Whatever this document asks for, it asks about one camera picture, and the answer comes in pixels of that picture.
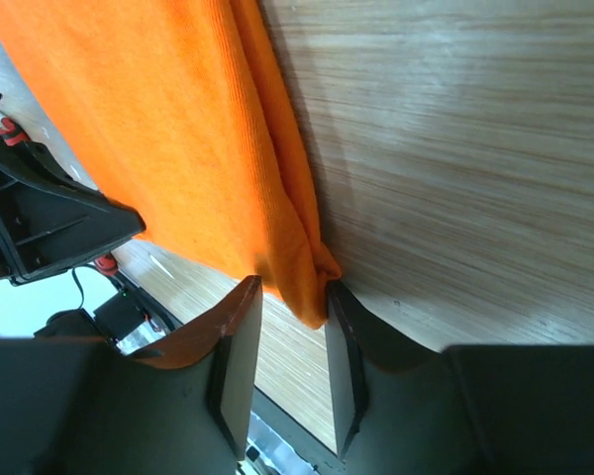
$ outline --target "wooden surface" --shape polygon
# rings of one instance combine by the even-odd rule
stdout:
[[[434,349],[594,342],[594,0],[261,3],[360,300]],[[1,50],[0,87],[84,179]],[[117,255],[182,320],[234,285]],[[334,447],[323,334],[264,305],[256,384]]]

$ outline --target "black cable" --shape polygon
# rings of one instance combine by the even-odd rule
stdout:
[[[79,281],[79,277],[77,277],[77,269],[79,267],[85,267],[87,269],[92,269],[95,272],[97,272],[99,275],[102,275],[103,277],[105,277],[105,275],[103,275],[101,272],[99,272],[99,269],[97,269],[97,267],[95,267],[92,264],[83,264],[83,265],[78,265],[77,267],[72,268],[72,270],[70,271],[70,274],[72,275],[72,280],[75,281],[75,285],[77,286],[77,289],[79,289],[79,294],[81,295],[81,303],[79,304],[79,307],[77,307],[75,310],[81,310],[83,308],[83,304],[86,301],[86,295],[83,291],[83,286],[81,285],[81,282]]]

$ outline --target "towel fold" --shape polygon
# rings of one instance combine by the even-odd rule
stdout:
[[[142,238],[256,273],[306,325],[341,272],[253,0],[0,2],[0,41],[100,190]]]

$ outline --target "wire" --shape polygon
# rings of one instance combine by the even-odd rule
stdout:
[[[102,275],[101,272],[99,272],[99,269],[97,269],[97,267],[95,267],[92,264],[83,264],[83,265],[78,265],[77,267],[72,268],[72,270],[70,271],[70,275],[72,275],[72,280],[75,281],[75,285],[77,286],[77,289],[79,290],[79,295],[81,295],[81,302],[79,303],[79,307],[77,307],[75,310],[83,309],[83,304],[86,301],[86,294],[83,291],[83,286],[81,285],[81,281],[79,280],[79,277],[77,277],[77,269],[80,267],[92,269],[95,272],[97,272],[99,275]]]

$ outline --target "orange towel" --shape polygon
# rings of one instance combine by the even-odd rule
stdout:
[[[325,321],[341,273],[254,0],[0,1],[0,41],[143,238]]]

